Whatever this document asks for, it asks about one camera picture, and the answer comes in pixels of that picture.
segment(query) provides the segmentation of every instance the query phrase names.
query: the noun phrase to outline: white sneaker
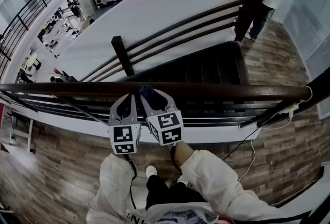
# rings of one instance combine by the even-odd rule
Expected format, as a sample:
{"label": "white sneaker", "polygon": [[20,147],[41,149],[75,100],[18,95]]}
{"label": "white sneaker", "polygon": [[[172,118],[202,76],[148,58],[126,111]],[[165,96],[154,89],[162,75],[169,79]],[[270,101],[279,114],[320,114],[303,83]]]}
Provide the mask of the white sneaker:
{"label": "white sneaker", "polygon": [[253,39],[253,38],[251,37],[251,35],[250,35],[249,32],[247,32],[247,33],[245,34],[244,37],[246,37],[246,38],[249,39],[249,40],[255,40],[255,39]]}
{"label": "white sneaker", "polygon": [[157,175],[157,169],[155,166],[149,165],[145,170],[146,177],[149,179],[152,175]]}
{"label": "white sneaker", "polygon": [[176,183],[184,183],[187,186],[189,182],[184,178],[183,175],[181,175]]}

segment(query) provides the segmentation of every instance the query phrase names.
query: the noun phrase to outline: wooden floor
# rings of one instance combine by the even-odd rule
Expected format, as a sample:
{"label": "wooden floor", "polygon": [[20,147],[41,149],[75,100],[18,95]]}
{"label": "wooden floor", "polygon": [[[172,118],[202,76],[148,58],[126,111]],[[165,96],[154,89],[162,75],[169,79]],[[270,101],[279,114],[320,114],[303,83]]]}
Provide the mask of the wooden floor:
{"label": "wooden floor", "polygon": [[[267,23],[256,42],[244,40],[242,51],[251,84],[303,86],[302,62],[287,33]],[[316,108],[293,118],[284,129],[269,130],[253,141],[254,165],[241,180],[260,199],[272,204],[296,193],[318,177],[322,155],[330,149],[329,121],[319,121]],[[26,139],[16,138],[9,153],[0,151],[0,202],[10,206],[22,223],[84,223],[96,193],[102,160],[111,153],[108,139],[82,135],[37,123],[32,132],[36,153],[26,153]],[[8,141],[3,128],[0,140]],[[193,146],[223,158],[236,144]],[[178,174],[167,147],[140,145],[132,155],[138,169],[133,197],[139,207],[145,195],[145,167],[153,163],[159,175],[173,182]],[[253,158],[243,144],[226,162],[241,176]]]}

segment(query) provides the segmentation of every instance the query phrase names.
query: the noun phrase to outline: wooden newel post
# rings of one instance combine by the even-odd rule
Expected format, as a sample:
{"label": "wooden newel post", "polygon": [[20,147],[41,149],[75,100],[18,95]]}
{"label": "wooden newel post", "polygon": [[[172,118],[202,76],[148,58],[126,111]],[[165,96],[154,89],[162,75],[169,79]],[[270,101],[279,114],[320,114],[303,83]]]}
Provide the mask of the wooden newel post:
{"label": "wooden newel post", "polygon": [[128,59],[128,55],[122,41],[122,37],[120,36],[113,37],[111,44],[114,48],[115,53],[117,54],[120,63],[122,64],[122,67],[124,68],[126,75],[127,76],[134,75],[134,70],[132,68],[132,64]]}
{"label": "wooden newel post", "polygon": [[236,41],[242,41],[245,33],[248,31],[253,18],[258,12],[262,0],[247,0],[242,6],[242,13],[238,16],[238,21],[240,22],[235,27]]}

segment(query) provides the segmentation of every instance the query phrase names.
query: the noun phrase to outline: jeans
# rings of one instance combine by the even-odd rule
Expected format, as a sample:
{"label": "jeans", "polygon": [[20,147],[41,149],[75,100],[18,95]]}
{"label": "jeans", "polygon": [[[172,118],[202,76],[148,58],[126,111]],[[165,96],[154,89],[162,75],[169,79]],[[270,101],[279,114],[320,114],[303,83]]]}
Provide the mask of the jeans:
{"label": "jeans", "polygon": [[206,202],[200,193],[187,188],[184,183],[168,188],[165,181],[157,175],[150,176],[146,186],[149,191],[146,209],[157,204]]}
{"label": "jeans", "polygon": [[253,26],[250,30],[250,36],[252,39],[256,40],[258,38],[258,35],[263,29],[263,26],[268,18],[269,12],[272,10],[272,8],[265,6],[264,4],[260,5],[258,13],[254,17]]}

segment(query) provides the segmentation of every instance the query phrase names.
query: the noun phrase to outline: white sleeve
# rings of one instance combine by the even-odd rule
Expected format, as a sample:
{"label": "white sleeve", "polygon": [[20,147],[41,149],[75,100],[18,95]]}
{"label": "white sleeve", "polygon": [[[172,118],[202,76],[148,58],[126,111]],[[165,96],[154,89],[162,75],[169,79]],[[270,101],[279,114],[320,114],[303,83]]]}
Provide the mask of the white sleeve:
{"label": "white sleeve", "polygon": [[195,151],[181,166],[184,177],[211,205],[214,212],[251,221],[283,218],[281,210],[268,206],[237,181],[237,174],[208,151]]}
{"label": "white sleeve", "polygon": [[133,177],[129,163],[111,154],[101,164],[100,188],[87,214],[90,224],[121,224]]}

